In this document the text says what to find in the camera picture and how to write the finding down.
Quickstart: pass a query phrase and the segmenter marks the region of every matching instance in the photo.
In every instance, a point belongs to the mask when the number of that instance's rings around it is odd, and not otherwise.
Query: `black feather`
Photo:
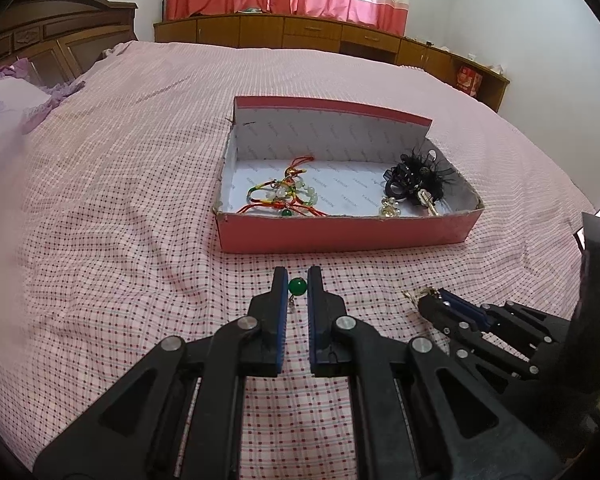
[[[420,205],[418,191],[426,189],[431,193],[434,202],[442,200],[445,184],[452,181],[449,176],[453,169],[441,171],[428,153],[422,155],[415,150],[411,155],[403,153],[400,159],[400,164],[384,172],[384,179],[387,181],[385,194],[398,200],[405,198],[415,205]]]

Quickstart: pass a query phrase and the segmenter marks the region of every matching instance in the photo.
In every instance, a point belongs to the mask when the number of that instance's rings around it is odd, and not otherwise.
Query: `pink checkered bedsheet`
[[[134,42],[84,79],[28,139],[26,352],[21,367],[0,364],[0,433],[28,466],[162,338],[201,338],[243,314],[275,266],[304,276],[320,265],[353,316],[402,340],[432,333],[402,293],[424,285],[561,316],[574,307],[572,233],[590,203],[522,133],[421,70],[305,50]],[[210,208],[236,94],[433,118],[429,137],[486,209],[456,246],[224,254]],[[248,380],[242,476],[354,478],[346,382],[309,373],[305,299],[286,341],[282,375]]]

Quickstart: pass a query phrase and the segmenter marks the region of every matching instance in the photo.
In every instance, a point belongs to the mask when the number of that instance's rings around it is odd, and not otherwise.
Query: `red shoebox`
[[[227,253],[318,253],[366,251],[463,242],[484,205],[426,135],[431,119],[362,104],[296,97],[244,96],[234,101],[214,213]],[[400,154],[431,153],[439,170],[452,168],[440,216],[401,201],[400,217],[378,215],[384,172]],[[325,217],[280,216],[247,204],[248,190],[281,179],[296,156],[302,179],[318,193]],[[254,198],[264,198],[264,190]]]

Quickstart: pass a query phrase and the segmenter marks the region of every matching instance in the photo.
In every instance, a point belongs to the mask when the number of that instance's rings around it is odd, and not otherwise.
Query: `green bead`
[[[306,281],[302,278],[294,278],[289,282],[289,292],[293,296],[302,296],[306,292]]]

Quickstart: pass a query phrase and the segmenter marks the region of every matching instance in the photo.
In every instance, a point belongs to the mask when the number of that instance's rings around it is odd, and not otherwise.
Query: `blue gripper pad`
[[[331,326],[340,316],[347,315],[341,297],[324,291],[320,267],[312,266],[307,273],[307,313],[309,317],[309,364],[314,375],[328,377],[331,349]]]
[[[491,331],[491,325],[494,323],[494,320],[491,319],[483,309],[475,306],[473,303],[469,303],[467,300],[463,300],[444,288],[440,288],[438,292],[442,301],[448,301],[453,310],[474,320],[478,329],[482,332]]]
[[[245,343],[241,359],[250,362],[252,374],[258,377],[275,377],[282,371],[287,301],[288,273],[285,267],[276,267],[270,291],[254,296],[249,304],[248,315],[258,320],[261,330],[256,339]]]
[[[283,269],[282,272],[282,286],[280,287],[280,297],[278,303],[280,305],[280,312],[278,313],[278,338],[276,340],[276,348],[278,354],[276,355],[276,370],[278,373],[282,371],[282,359],[285,357],[285,341],[286,341],[286,306],[288,303],[288,288],[289,288],[289,275],[284,267],[278,267]]]

